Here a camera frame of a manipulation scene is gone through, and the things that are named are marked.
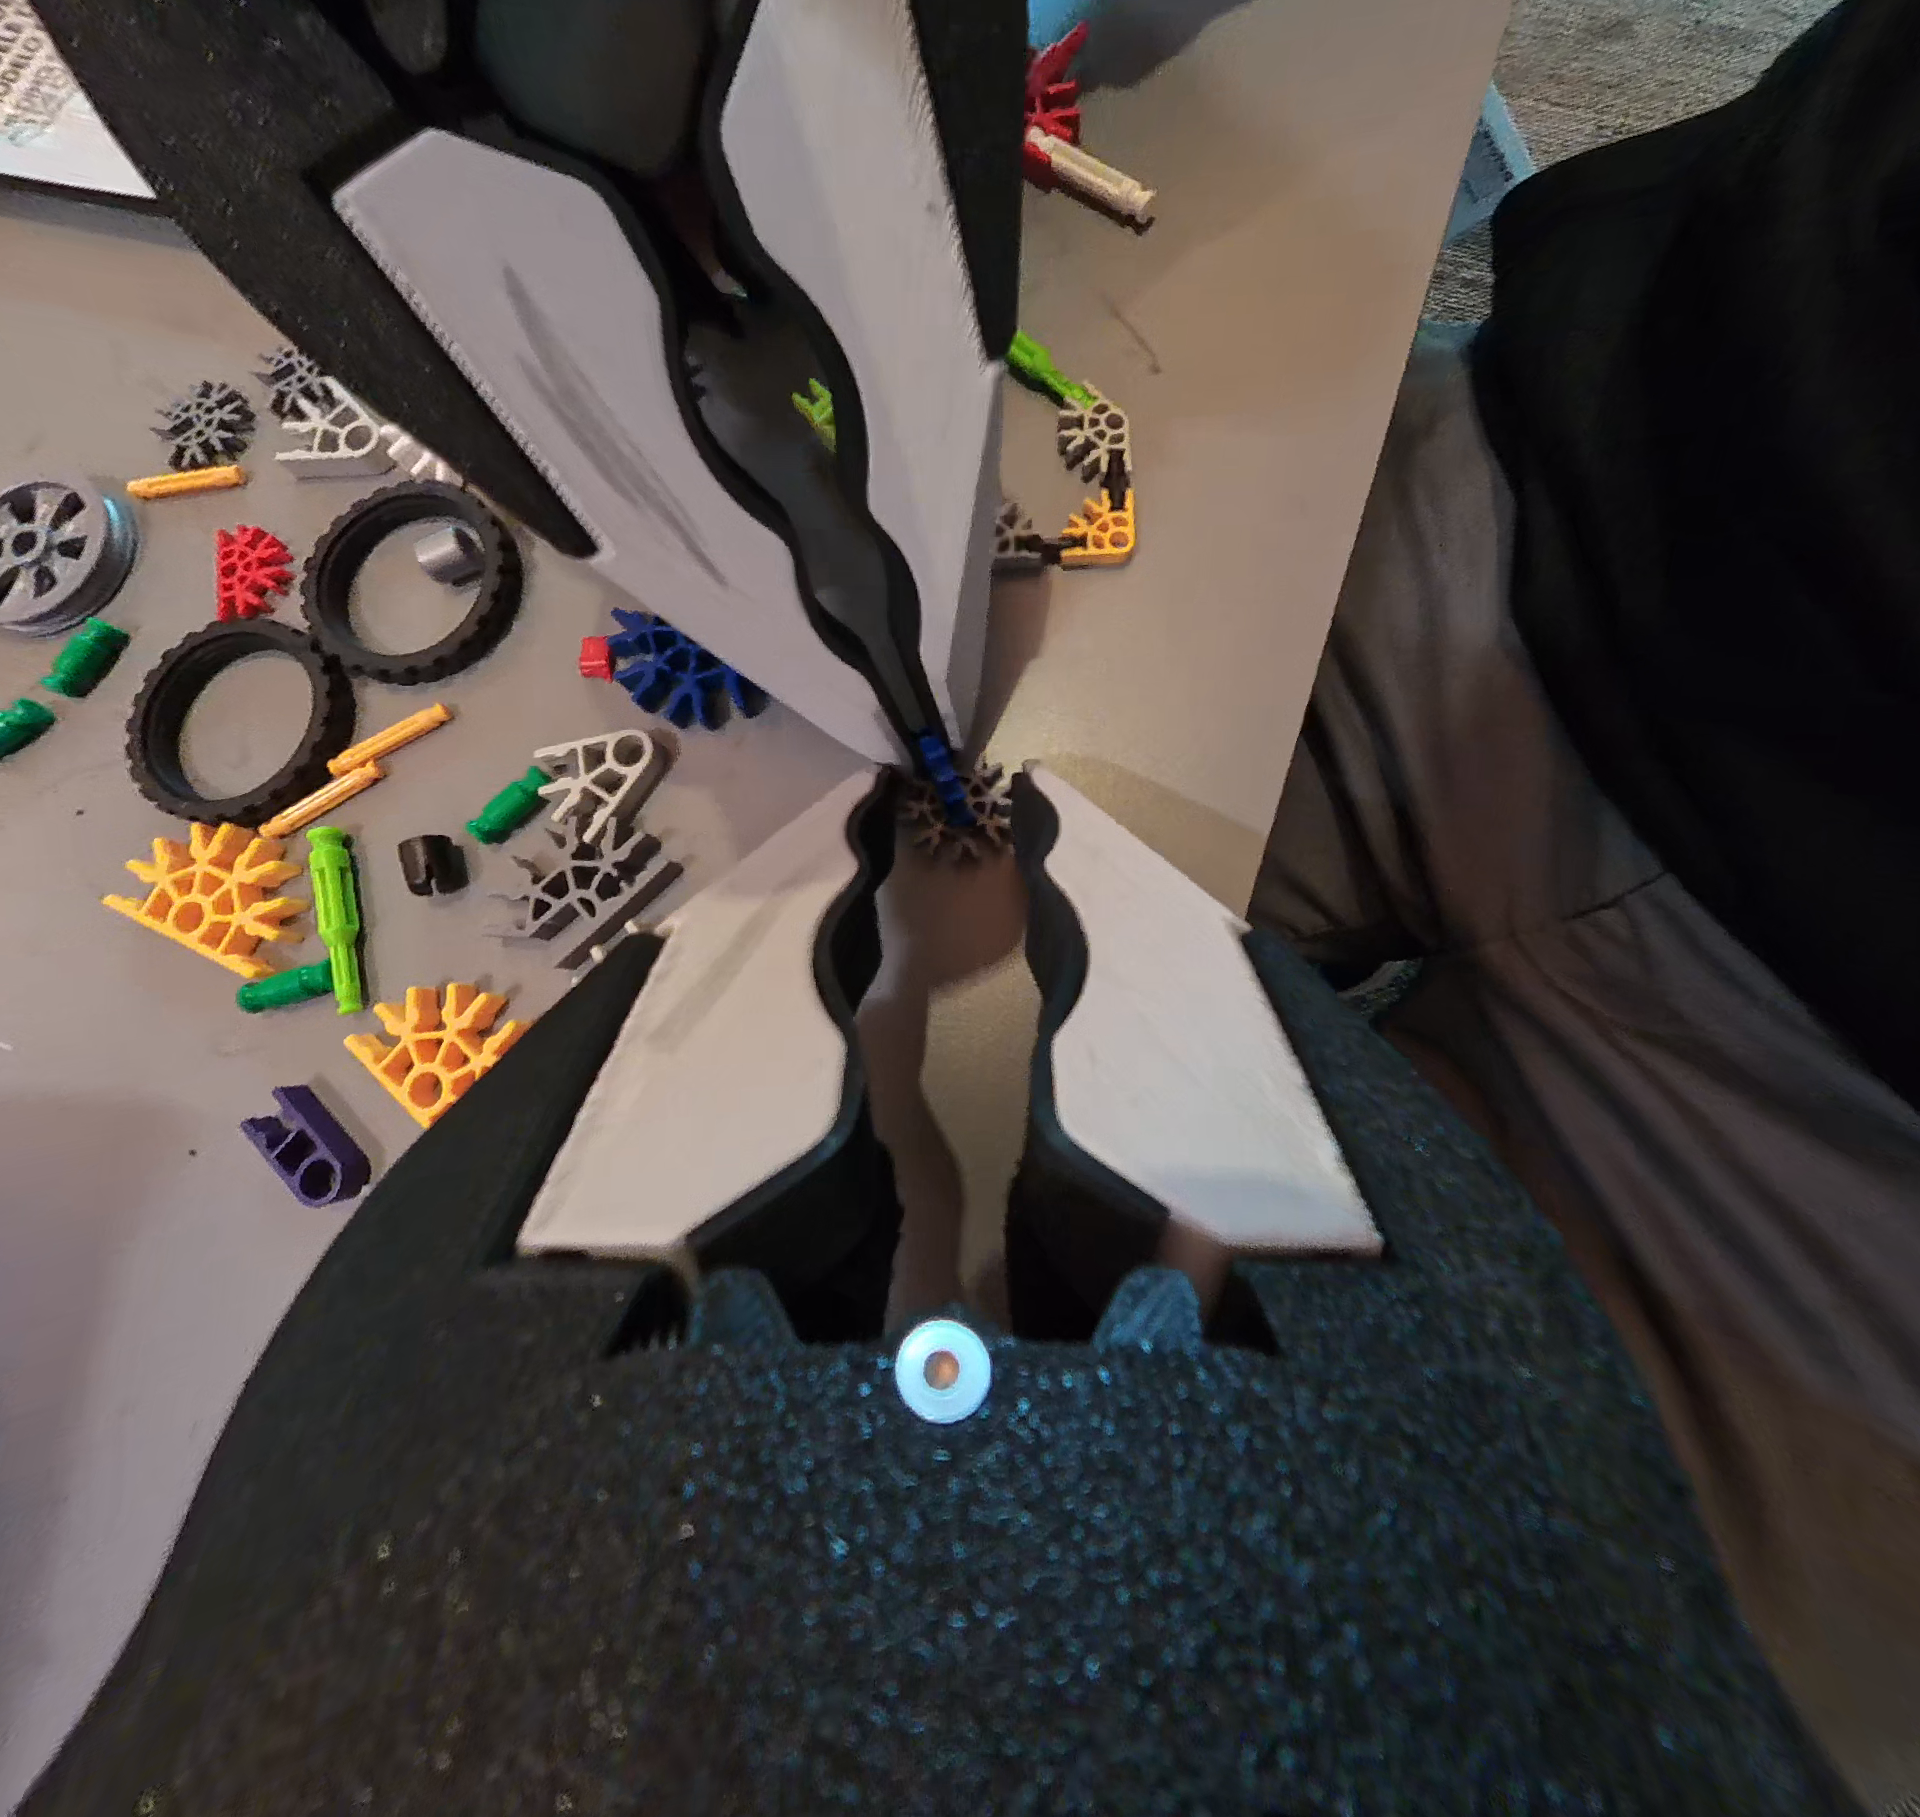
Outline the lime green rod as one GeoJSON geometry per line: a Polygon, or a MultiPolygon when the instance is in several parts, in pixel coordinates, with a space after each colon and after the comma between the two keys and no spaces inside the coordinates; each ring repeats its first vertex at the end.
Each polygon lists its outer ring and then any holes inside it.
{"type": "Polygon", "coordinates": [[[367,1006],[367,985],[353,841],[333,825],[313,825],[305,837],[313,920],[328,957],[335,1006],[340,1014],[360,1014],[367,1006]]]}

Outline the blue connector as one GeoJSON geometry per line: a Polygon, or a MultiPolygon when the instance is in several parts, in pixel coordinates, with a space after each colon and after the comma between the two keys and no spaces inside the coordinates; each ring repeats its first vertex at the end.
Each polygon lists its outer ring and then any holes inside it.
{"type": "Polygon", "coordinates": [[[612,621],[612,683],[673,729],[722,730],[736,719],[758,719],[770,708],[754,681],[657,613],[613,607],[612,621]]]}

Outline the purple clip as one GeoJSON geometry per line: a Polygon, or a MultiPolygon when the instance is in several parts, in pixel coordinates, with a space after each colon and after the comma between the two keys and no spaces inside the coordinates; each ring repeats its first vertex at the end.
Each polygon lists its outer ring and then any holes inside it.
{"type": "Polygon", "coordinates": [[[271,1114],[244,1118],[240,1132],[294,1200],[307,1208],[342,1205],[373,1180],[373,1164],[319,1093],[277,1084],[271,1114]]]}

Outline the black tyre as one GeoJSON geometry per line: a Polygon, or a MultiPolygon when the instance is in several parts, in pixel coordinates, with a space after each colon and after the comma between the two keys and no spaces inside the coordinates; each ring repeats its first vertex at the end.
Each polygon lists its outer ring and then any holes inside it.
{"type": "Polygon", "coordinates": [[[302,574],[307,631],[348,677],[390,687],[445,683],[481,663],[513,631],[523,595],[523,563],[513,533],[457,486],[402,483],[349,505],[316,542],[302,574]],[[351,624],[351,591],[373,551],[407,526],[440,519],[467,532],[477,548],[475,599],[458,625],[413,653],[384,653],[351,624]]]}
{"type": "Polygon", "coordinates": [[[147,674],[128,720],[128,767],[149,803],[174,818],[260,829],[333,778],[328,764],[348,749],[356,720],[346,663],[313,634],[274,620],[211,621],[171,645],[147,674]],[[285,660],[302,671],[307,720],[268,778],[230,795],[210,795],[189,778],[182,763],[186,719],[222,671],[252,658],[285,660]]]}

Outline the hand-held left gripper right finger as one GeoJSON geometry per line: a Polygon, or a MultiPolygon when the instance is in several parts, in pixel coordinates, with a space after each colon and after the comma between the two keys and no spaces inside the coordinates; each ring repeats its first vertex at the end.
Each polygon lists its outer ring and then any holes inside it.
{"type": "Polygon", "coordinates": [[[1039,993],[1028,1162],[1153,1246],[1380,1258],[1250,926],[1043,763],[1011,786],[1039,993]]]}

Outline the red half connector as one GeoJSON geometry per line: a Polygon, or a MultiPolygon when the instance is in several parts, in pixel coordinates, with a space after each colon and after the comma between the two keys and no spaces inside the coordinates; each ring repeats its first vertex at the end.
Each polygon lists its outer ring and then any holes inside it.
{"type": "Polygon", "coordinates": [[[238,523],[214,537],[215,620],[253,621],[273,612],[294,582],[289,546],[271,529],[238,523]]]}

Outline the light grey fan connector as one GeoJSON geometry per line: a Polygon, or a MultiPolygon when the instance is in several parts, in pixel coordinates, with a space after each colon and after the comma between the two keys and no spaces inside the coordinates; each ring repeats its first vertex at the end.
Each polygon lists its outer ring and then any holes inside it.
{"type": "Polygon", "coordinates": [[[297,482],[371,479],[396,469],[382,422],[333,382],[295,400],[283,432],[274,465],[297,482]]]}
{"type": "Polygon", "coordinates": [[[536,752],[541,800],[556,832],[581,841],[613,840],[669,772],[669,753],[640,729],[623,729],[536,752]]]}

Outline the grey wheel hub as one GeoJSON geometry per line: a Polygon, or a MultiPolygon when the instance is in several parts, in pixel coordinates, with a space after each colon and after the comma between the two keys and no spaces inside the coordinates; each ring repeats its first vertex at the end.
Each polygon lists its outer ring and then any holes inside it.
{"type": "Polygon", "coordinates": [[[30,479],[2,487],[2,631],[48,638],[100,616],[140,551],[122,496],[90,483],[30,479]]]}

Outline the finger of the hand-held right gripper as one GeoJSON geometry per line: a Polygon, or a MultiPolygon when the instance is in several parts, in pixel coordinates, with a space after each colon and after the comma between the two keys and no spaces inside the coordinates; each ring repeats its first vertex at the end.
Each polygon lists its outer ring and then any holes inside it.
{"type": "Polygon", "coordinates": [[[842,450],[916,578],[917,660],[967,743],[986,653],[1004,398],[939,144],[909,0],[758,0],[720,106],[755,237],[812,303],[842,450]]]}
{"type": "Polygon", "coordinates": [[[782,507],[744,502],[699,441],[664,297],[591,181],[426,129],[333,208],[612,585],[852,753],[911,763],[872,674],[808,609],[782,507]]]}

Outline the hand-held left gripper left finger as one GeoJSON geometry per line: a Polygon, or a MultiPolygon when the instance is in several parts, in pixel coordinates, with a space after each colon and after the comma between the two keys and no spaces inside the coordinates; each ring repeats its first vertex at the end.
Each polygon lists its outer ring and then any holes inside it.
{"type": "Polygon", "coordinates": [[[844,1142],[864,1096],[854,1016],[892,861],[895,772],[869,767],[659,926],[520,1253],[694,1253],[844,1142]]]}

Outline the yellow half connector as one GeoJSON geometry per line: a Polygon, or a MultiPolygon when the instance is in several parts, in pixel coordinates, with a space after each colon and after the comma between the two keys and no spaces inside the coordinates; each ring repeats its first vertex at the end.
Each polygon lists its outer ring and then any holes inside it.
{"type": "Polygon", "coordinates": [[[378,1025],[348,1037],[343,1047],[420,1130],[530,1029],[509,1014],[504,994],[467,981],[410,985],[397,1003],[375,1004],[373,1018],[378,1025]]]}
{"type": "Polygon", "coordinates": [[[194,822],[185,841],[157,837],[149,859],[130,859],[132,895],[102,906],[256,984],[277,972],[267,945],[297,943],[294,930],[309,910],[285,891],[302,867],[279,837],[257,829],[194,822]]]}

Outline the printed paper sheet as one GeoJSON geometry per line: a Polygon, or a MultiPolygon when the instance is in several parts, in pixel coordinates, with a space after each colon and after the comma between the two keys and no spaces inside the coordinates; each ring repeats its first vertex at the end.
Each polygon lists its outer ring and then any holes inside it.
{"type": "Polygon", "coordinates": [[[1504,197],[1535,171],[1527,140],[1498,88],[1489,85],[1457,181],[1442,247],[1494,220],[1504,197]]]}

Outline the dark grey connector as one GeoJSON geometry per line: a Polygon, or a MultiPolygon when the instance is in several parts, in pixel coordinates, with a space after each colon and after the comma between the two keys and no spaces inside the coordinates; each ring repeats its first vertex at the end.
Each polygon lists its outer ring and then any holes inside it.
{"type": "Polygon", "coordinates": [[[502,905],[485,924],[500,943],[556,943],[567,930],[587,934],[618,912],[637,914],[685,878],[659,837],[638,822],[595,837],[548,829],[545,848],[509,855],[516,889],[492,891],[502,905]]]}

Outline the red connector with white rod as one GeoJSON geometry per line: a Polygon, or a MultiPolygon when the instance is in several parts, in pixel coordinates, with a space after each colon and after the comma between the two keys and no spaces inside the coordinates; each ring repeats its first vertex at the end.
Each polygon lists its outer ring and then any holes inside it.
{"type": "Polygon", "coordinates": [[[1153,213],[1153,189],[1106,164],[1080,143],[1083,83],[1077,63],[1087,38],[1089,24],[1080,20],[1062,38],[1026,55],[1021,171],[1039,190],[1064,193],[1117,221],[1146,229],[1153,213]]]}

